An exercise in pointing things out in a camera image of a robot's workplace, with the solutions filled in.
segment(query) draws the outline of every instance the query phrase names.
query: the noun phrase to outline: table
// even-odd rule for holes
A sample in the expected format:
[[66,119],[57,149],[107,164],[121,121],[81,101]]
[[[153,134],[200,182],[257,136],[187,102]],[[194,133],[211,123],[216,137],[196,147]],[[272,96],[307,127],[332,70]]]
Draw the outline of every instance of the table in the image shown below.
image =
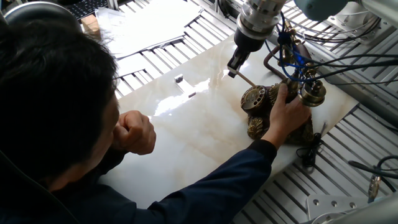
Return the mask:
[[[236,46],[233,37],[203,52],[153,82],[119,100],[121,113],[139,110],[150,117],[157,133],[152,154],[127,154],[123,162],[101,178],[127,198],[147,208],[153,201],[186,187],[209,174],[252,139],[247,134],[247,114],[240,108],[243,93],[250,88],[239,77],[227,75],[226,64]],[[273,85],[280,78],[262,64],[265,46],[251,54],[241,72],[257,85]],[[189,98],[174,82],[183,74],[194,86]],[[325,102],[312,109],[314,132],[326,121],[330,130],[358,102],[335,86],[325,83]],[[298,146],[282,146],[272,165],[272,174],[296,158]]]

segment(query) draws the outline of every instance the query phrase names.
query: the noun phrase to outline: hand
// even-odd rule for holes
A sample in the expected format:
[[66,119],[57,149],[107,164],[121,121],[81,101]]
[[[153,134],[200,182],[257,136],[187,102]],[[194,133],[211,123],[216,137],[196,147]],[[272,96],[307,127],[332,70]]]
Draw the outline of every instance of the hand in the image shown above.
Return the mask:
[[287,95],[287,85],[281,84],[271,110],[269,129],[261,138],[273,143],[277,149],[284,143],[286,137],[306,122],[311,115],[310,108],[304,106],[298,97],[286,104]]
[[155,148],[156,133],[149,118],[139,111],[129,111],[119,117],[114,130],[113,147],[138,155],[151,153]]

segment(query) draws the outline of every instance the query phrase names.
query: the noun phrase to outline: person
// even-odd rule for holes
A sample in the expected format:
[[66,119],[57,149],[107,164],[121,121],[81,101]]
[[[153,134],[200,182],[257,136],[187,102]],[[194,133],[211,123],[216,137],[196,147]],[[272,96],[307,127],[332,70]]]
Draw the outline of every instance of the person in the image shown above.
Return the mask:
[[285,104],[281,85],[261,140],[138,209],[97,183],[126,153],[151,153],[156,140],[148,117],[119,115],[116,66],[106,48],[60,24],[34,21],[0,27],[0,61],[0,149],[17,167],[1,157],[1,224],[230,223],[269,177],[287,135],[310,116],[298,98]]

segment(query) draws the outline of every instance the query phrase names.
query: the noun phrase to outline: black hair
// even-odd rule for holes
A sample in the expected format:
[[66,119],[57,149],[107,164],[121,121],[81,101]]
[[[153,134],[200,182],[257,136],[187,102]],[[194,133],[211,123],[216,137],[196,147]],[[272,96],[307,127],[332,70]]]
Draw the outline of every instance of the black hair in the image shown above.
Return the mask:
[[[59,23],[0,27],[0,150],[37,182],[88,159],[115,71],[106,47]],[[0,197],[15,183],[0,164]]]

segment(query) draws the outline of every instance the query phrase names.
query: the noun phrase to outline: dark blue sleeve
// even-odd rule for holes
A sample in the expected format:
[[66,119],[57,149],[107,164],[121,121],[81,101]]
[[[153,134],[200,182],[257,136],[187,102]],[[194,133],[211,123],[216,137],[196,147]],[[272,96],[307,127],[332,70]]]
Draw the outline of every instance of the dark blue sleeve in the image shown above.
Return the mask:
[[228,224],[268,179],[275,156],[271,143],[254,141],[202,180],[137,209],[132,223]]

